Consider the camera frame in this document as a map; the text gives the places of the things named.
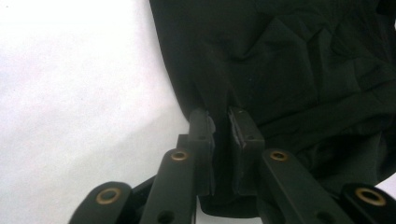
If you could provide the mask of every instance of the fabric cover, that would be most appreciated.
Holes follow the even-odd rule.
[[[233,194],[230,105],[246,109],[267,147],[295,154],[331,194],[395,172],[396,35],[378,2],[150,3],[184,115],[204,107],[216,125],[216,192],[201,198],[204,212],[282,221],[270,195],[256,203]]]

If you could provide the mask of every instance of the white surface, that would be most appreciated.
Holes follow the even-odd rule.
[[[67,223],[96,186],[155,175],[188,123],[149,1],[0,0],[0,119],[0,223]]]

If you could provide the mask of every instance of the white background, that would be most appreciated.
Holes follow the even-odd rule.
[[[187,131],[148,0],[0,0],[0,223],[67,223],[96,186],[155,175]]]

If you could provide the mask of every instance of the dark green fabric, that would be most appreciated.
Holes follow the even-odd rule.
[[[231,189],[230,105],[245,108],[267,146],[294,153],[330,193],[394,173],[396,35],[394,18],[377,15],[376,1],[150,3],[185,116],[204,107],[217,128],[217,187],[201,198],[206,213],[259,215],[255,198]],[[271,204],[258,206],[276,209]]]

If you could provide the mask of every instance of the brass grommet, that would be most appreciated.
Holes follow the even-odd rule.
[[[385,198],[372,189],[358,188],[355,190],[355,193],[359,199],[371,205],[384,206],[385,204],[387,204]]]
[[[114,195],[111,195],[109,198],[106,196],[106,194],[111,194],[113,193]],[[96,196],[96,202],[99,204],[110,204],[114,203],[116,200],[119,199],[121,195],[121,190],[117,188],[110,188],[110,189],[104,189],[102,190],[97,196]]]
[[[177,151],[172,153],[172,160],[174,161],[184,161],[189,157],[189,155],[184,151]]]
[[[273,151],[270,157],[275,161],[286,161],[288,159],[288,154],[281,151]]]

